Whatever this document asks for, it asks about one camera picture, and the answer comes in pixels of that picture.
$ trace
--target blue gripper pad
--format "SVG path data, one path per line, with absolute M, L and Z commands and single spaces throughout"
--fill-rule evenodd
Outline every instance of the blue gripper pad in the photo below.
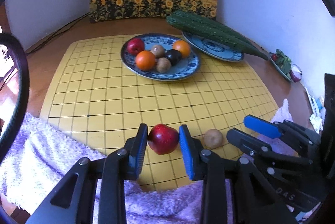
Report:
M 278 127 L 276 125 L 253 115 L 247 115 L 244 118 L 243 123 L 247 128 L 271 139 L 279 138 L 281 136 L 281 133 L 278 131 Z
M 142 172 L 144 154 L 148 139 L 148 126 L 144 123 L 140 124 L 133 147 L 129 153 L 128 165 L 135 173 L 136 179 Z
M 186 125 L 179 127 L 179 144 L 183 155 L 186 174 L 193 180 L 195 177 L 195 165 L 199 164 L 199 156 Z

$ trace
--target purple towel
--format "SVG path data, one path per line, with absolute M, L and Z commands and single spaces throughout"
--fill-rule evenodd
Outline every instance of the purple towel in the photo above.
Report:
M 292 120 L 284 100 L 273 121 Z M 291 154 L 293 151 L 280 140 L 265 140 L 273 150 Z M 20 132 L 0 166 L 1 192 L 9 202 L 32 214 L 57 182 L 81 157 L 91 160 L 105 157 L 76 142 L 39 118 L 26 114 Z M 142 192 L 136 182 L 125 182 L 128 224 L 197 224 L 200 217 L 202 182 L 175 190 Z M 95 199 L 98 208 L 99 194 Z M 228 219 L 231 223 L 231 203 Z M 97 211 L 94 221 L 97 223 Z

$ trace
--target orange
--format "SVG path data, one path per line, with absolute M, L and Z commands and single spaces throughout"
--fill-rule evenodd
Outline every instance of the orange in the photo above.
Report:
M 187 58 L 191 52 L 190 45 L 181 39 L 176 40 L 172 45 L 172 48 L 181 52 L 183 59 Z
M 148 50 L 141 51 L 137 54 L 135 63 L 140 70 L 149 71 L 156 64 L 155 55 Z

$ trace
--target fruit plate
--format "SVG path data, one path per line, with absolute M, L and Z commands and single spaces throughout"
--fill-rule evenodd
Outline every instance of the fruit plate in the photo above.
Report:
M 152 46 L 155 44 L 160 44 L 163 46 L 165 52 L 172 49 L 172 44 L 176 40 L 180 40 L 174 36 L 156 33 L 143 34 L 136 36 L 135 38 L 140 38 L 143 40 L 145 50 L 151 50 Z M 150 71 L 142 71 L 137 68 L 135 64 L 135 56 L 132 56 L 127 52 L 127 43 L 128 41 L 121 49 L 121 59 L 131 71 L 143 77 L 160 81 L 176 81 L 192 76 L 200 68 L 200 58 L 194 49 L 191 48 L 190 55 L 187 58 L 182 59 L 177 65 L 172 66 L 166 73 L 159 73 L 155 69 Z
M 283 73 L 283 71 L 282 70 L 280 70 L 280 68 L 277 66 L 277 64 L 273 61 L 273 59 L 271 58 L 271 55 L 273 54 L 273 53 L 269 53 L 270 54 L 270 58 L 269 58 L 269 60 L 271 60 L 271 62 L 272 62 L 272 64 L 274 65 L 274 67 L 277 69 L 277 71 L 288 81 L 288 82 L 294 82 L 292 79 L 290 79 L 287 75 L 285 75 L 284 73 Z
M 234 51 L 226 45 L 184 31 L 182 34 L 188 43 L 216 59 L 230 62 L 239 62 L 244 59 L 244 53 Z

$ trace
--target yellow grid board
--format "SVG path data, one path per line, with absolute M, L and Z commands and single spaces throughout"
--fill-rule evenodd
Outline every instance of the yellow grid board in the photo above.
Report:
M 200 53 L 200 70 L 185 80 L 159 82 L 136 75 L 120 59 L 122 45 L 134 36 L 71 44 L 51 81 L 40 117 L 106 155 L 135 136 L 140 123 L 146 123 L 149 130 L 159 123 L 177 130 L 187 124 L 202 143 L 202 134 L 216 128 L 224 144 L 213 151 L 237 159 L 242 152 L 228 143 L 227 131 L 235 127 L 254 135 L 244 127 L 243 118 L 253 114 L 269 121 L 278 109 L 246 62 L 223 62 Z M 143 189 L 173 189 L 190 182 L 180 147 L 157 155 L 147 146 L 139 178 Z

